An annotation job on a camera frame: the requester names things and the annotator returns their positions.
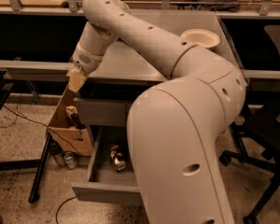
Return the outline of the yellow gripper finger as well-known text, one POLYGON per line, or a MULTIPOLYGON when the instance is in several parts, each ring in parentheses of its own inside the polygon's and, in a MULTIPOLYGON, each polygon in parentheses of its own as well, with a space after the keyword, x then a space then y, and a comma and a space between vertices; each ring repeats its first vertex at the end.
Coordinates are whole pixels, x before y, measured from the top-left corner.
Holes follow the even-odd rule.
POLYGON ((83 87, 87 79, 88 75, 82 68, 72 69, 69 74, 68 89, 72 92, 78 92, 83 87))

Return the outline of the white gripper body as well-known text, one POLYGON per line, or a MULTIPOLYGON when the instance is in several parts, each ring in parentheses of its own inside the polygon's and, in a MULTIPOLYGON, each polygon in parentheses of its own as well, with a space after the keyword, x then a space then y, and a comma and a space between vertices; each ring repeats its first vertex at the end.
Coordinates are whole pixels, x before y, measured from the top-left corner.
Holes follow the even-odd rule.
POLYGON ((104 57, 104 50, 101 47, 84 48, 77 44, 73 53, 73 62, 77 68, 81 68, 88 75, 95 71, 104 57))

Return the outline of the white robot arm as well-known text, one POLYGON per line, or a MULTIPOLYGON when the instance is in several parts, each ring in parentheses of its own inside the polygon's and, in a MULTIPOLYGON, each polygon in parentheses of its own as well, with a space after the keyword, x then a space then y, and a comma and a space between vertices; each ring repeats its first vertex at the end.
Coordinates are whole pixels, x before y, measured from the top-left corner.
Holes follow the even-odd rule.
POLYGON ((73 54, 71 91, 80 90, 118 38, 168 78, 138 96, 127 118, 150 224, 234 224, 215 144, 244 105, 241 70, 136 18, 120 0, 83 0, 82 10, 88 21, 73 54))

